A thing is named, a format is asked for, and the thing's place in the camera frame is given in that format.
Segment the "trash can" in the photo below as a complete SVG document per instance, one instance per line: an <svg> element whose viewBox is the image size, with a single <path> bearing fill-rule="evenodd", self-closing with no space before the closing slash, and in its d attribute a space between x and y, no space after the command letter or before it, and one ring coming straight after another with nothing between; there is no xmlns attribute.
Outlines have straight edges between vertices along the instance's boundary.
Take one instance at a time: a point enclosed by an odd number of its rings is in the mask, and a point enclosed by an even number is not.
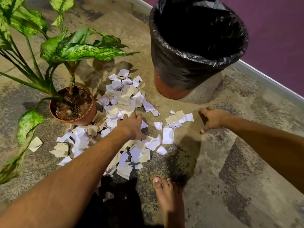
<svg viewBox="0 0 304 228"><path fill-rule="evenodd" d="M149 27L154 84L170 99L238 61L248 45L244 23L218 0L158 0Z"/></svg>

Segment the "floor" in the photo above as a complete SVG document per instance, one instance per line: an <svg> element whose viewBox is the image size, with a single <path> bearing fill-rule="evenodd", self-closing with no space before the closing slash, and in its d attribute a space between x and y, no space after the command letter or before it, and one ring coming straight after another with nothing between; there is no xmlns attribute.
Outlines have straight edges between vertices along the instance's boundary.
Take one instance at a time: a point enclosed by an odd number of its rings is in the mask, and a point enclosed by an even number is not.
<svg viewBox="0 0 304 228"><path fill-rule="evenodd" d="M30 0L28 5L38 9L52 23L56 13L48 0ZM214 106L230 113L304 136L304 113L280 96L233 68L227 68L200 85L185 99L175 101L161 96L153 84L150 57L150 34L147 16L123 0L77 0L74 10L65 15L65 26L71 32L90 27L121 38L130 49L139 51L131 57L103 62L82 61L77 70L77 85L86 86L94 94L103 93L109 84L108 74L125 68L132 76L140 75L147 83L146 98L160 112L155 118L143 113L149 127L146 133L159 133L154 120L165 121L169 110L193 113L195 122L184 123L174 133L174 144L166 146L165 156L152 154L144 168L131 173L130 181L115 175L103 178L99 194L114 193L115 199L104 203L111 227L139 227L161 224L152 179L156 175L170 176L184 186L186 227L304 227L304 195L267 165L248 145L229 130L213 130L200 135L202 122L197 109ZM49 36L58 33L50 30ZM27 61L30 61L24 38L16 31L13 38ZM31 43L42 70L46 63L39 58L39 44L44 39L33 36ZM0 58L1 71L16 77L22 75L10 63ZM69 75L60 66L55 73L56 87L68 84ZM18 150L17 120L33 107L44 94L0 76L0 166ZM48 151L56 138L65 133L66 125L53 119L47 103L40 112L46 120L36 130L44 142L35 153L28 152L21 176L0 185L0 200L7 204L43 179L61 160Z"/></svg>

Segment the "toenail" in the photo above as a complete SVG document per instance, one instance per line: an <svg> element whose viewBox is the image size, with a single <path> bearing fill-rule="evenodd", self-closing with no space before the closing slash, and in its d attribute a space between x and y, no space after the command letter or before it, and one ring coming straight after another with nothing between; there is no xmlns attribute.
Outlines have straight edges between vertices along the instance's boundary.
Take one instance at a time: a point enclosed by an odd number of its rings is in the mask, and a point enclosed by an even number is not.
<svg viewBox="0 0 304 228"><path fill-rule="evenodd" d="M155 177L154 179L153 179L153 182L159 182L160 181L160 178L159 177Z"/></svg>

